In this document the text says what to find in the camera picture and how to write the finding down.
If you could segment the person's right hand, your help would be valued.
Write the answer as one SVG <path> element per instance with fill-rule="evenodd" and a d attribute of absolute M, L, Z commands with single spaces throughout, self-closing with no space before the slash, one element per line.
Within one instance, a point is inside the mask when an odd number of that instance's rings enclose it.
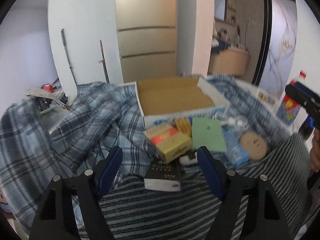
<path fill-rule="evenodd" d="M 320 146 L 319 146 L 319 130 L 315 129 L 312 139 L 312 148 L 310 150 L 310 167 L 314 172 L 320 169 Z"/>

